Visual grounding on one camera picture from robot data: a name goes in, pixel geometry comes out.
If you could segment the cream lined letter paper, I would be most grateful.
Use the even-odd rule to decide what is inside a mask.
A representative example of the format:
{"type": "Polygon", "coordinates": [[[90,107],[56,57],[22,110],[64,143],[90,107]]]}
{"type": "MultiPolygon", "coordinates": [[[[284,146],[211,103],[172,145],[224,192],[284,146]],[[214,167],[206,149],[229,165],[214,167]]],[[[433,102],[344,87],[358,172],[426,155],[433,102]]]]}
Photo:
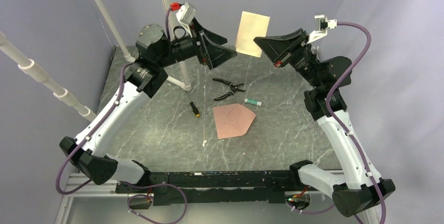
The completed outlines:
{"type": "Polygon", "coordinates": [[[254,38],[266,36],[269,22],[269,16],[243,11],[236,37],[236,52],[260,58],[262,50],[256,45],[254,38]]]}

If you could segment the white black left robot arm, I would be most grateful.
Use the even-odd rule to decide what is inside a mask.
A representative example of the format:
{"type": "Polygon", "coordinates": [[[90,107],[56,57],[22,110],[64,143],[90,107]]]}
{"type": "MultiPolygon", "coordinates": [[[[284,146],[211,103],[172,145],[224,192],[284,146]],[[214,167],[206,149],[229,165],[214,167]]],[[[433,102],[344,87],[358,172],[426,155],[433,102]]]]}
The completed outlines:
{"type": "Polygon", "coordinates": [[[189,32],[172,40],[160,25],[145,26],[136,41],[138,57],[122,69],[113,98],[76,137],[61,140],[67,162],[97,185],[123,181],[136,192],[145,192],[151,183],[150,171],[137,161],[110,156],[112,141],[124,122],[166,82],[167,66],[197,57],[200,64],[216,68],[236,56],[226,44],[225,37],[205,29],[196,19],[191,21],[189,32]]]}

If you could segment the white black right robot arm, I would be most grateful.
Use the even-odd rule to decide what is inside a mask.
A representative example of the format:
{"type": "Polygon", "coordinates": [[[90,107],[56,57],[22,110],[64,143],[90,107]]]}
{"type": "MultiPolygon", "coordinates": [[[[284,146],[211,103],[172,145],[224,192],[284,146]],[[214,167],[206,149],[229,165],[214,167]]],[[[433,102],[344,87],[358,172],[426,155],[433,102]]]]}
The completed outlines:
{"type": "Polygon", "coordinates": [[[344,56],[319,60],[303,29],[283,36],[256,37],[254,42],[275,67],[289,65],[310,84],[311,90],[304,92],[306,109],[327,136],[342,168],[342,175],[334,175],[311,161],[296,162],[288,176],[291,188],[317,189],[329,196],[345,217],[383,205],[395,191],[394,182],[384,179],[364,152],[339,90],[351,83],[352,61],[344,56]]]}

